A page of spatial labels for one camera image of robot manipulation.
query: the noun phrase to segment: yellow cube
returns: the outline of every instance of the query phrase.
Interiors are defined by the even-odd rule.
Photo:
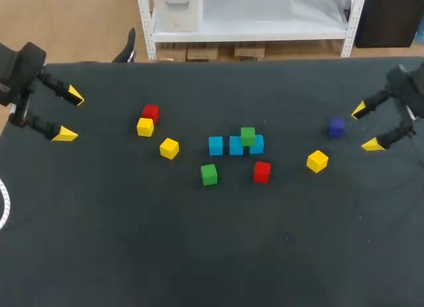
[[[153,134],[153,120],[140,118],[137,123],[137,133],[142,137],[151,137]]]
[[[180,147],[175,140],[166,138],[165,141],[160,145],[160,154],[168,159],[173,159],[180,151]]]
[[[321,151],[317,150],[309,157],[307,157],[307,167],[310,168],[315,173],[323,170],[329,161],[329,157],[323,154]]]

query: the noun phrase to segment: white plastic box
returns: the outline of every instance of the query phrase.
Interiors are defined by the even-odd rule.
[[[153,0],[164,32],[196,32],[203,24],[203,0]]]

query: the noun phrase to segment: black chair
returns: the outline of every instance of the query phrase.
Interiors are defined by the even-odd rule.
[[[135,46],[135,30],[132,28],[128,33],[127,45],[112,63],[133,63],[135,61],[136,50]]]

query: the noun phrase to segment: shelf leg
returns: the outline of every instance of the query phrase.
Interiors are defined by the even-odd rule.
[[[350,6],[350,18],[346,38],[344,39],[341,57],[350,57],[355,42],[356,32],[358,30],[360,16],[364,7],[365,0],[352,0]]]
[[[140,9],[141,23],[143,25],[144,39],[146,41],[146,49],[149,60],[156,59],[156,45],[153,39],[153,30],[155,23],[155,14],[150,16],[149,0],[138,0],[138,8]]]

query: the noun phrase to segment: green cube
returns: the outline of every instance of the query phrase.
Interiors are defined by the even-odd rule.
[[[254,127],[241,128],[241,145],[244,147],[254,146]]]
[[[218,173],[214,164],[200,167],[201,180],[204,186],[218,183]]]

